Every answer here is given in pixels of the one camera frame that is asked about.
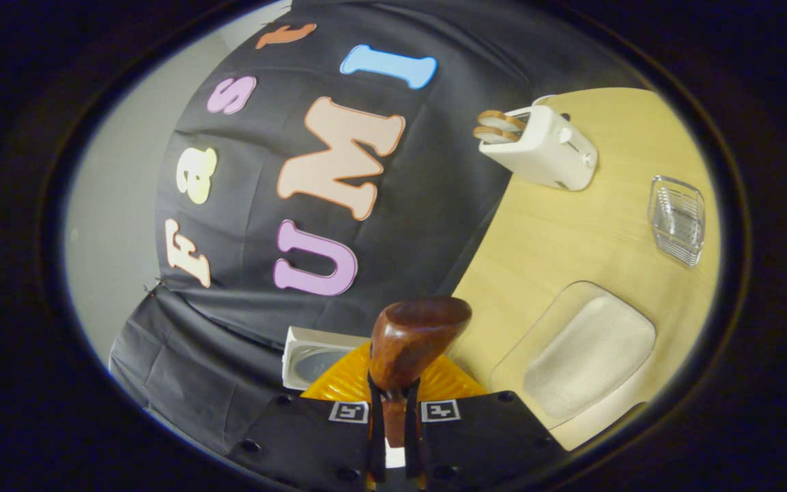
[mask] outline gray wall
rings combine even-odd
[[[144,287],[159,276],[156,181],[175,123],[200,83],[235,47],[290,9],[273,3],[157,66],[100,125],[74,177],[66,216],[66,279],[87,339],[107,364]]]

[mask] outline foam letter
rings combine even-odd
[[[293,248],[327,256],[336,264],[336,270],[327,277],[297,270],[287,260],[275,262],[275,285],[279,289],[293,287],[322,296],[337,296],[346,292],[357,276],[357,257],[347,246],[325,237],[298,230],[293,221],[284,221],[278,227],[278,249]]]
[[[196,277],[203,287],[212,285],[212,271],[208,266],[208,258],[205,255],[191,256],[196,252],[196,244],[187,237],[175,233],[178,232],[178,222],[174,219],[167,219],[166,227],[166,260],[172,268],[181,268],[188,274]]]
[[[266,44],[278,44],[278,43],[292,43],[297,40],[302,40],[309,34],[312,34],[312,31],[317,28],[317,24],[306,24],[299,29],[294,31],[290,31],[289,25],[282,25],[274,32],[266,32],[260,36],[260,40],[257,41],[257,47],[254,49],[259,50]]]
[[[433,74],[437,71],[437,59],[429,56],[409,58],[399,54],[377,52],[366,44],[358,44],[350,50],[348,56],[344,57],[340,72],[353,74],[358,70],[403,79],[409,82],[409,87],[418,90],[433,78]]]
[[[305,114],[305,127],[330,149],[288,159],[278,175],[278,196],[314,195],[349,208],[352,216],[362,221],[375,205],[375,184],[353,187],[337,180],[381,174],[381,164],[356,142],[369,144],[375,153],[387,156],[400,143],[406,119],[364,113],[320,97]]]
[[[178,191],[187,192],[193,203],[202,204],[208,200],[208,192],[212,187],[210,177],[215,174],[218,166],[218,156],[215,150],[202,150],[188,148],[181,153],[178,159],[178,168],[175,170],[175,184]]]
[[[257,87],[255,77],[243,77],[238,80],[227,79],[215,87],[215,92],[208,98],[206,108],[210,113],[222,110],[225,115],[232,115],[244,108],[247,98],[251,97],[253,88]]]

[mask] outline wooden handle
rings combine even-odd
[[[449,296],[388,305],[372,328],[369,374],[384,399],[385,435],[391,448],[404,445],[406,399],[402,390],[443,354],[472,317],[465,300]]]

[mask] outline black cloth backdrop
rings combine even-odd
[[[591,87],[643,87],[624,64],[566,25],[496,3],[294,1],[293,9],[225,59],[197,90],[171,138],[157,199],[157,254],[163,283],[144,299],[113,344],[109,370],[152,415],[224,454],[281,389],[281,344],[288,326],[369,336],[381,308],[397,300],[451,293],[481,243],[511,176],[478,152],[475,117],[528,106],[545,94]],[[256,50],[281,25],[315,23],[308,37]],[[432,56],[426,87],[338,68],[357,44],[415,58]],[[212,114],[216,84],[253,75],[244,109]],[[324,150],[303,123],[318,97],[377,115],[402,115],[406,128],[381,175],[353,180],[378,187],[365,221],[343,206],[276,193],[287,159]],[[218,153],[202,205],[178,192],[175,170],[187,147]],[[163,222],[196,243],[212,286],[166,262]],[[326,274],[329,259],[276,247],[285,219],[341,242],[359,261],[336,297],[278,289],[276,259]]]

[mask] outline orange plastic part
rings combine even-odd
[[[303,392],[303,398],[337,402],[368,402],[369,342],[333,364]],[[449,400],[488,392],[445,355],[440,355],[421,374],[418,401]]]

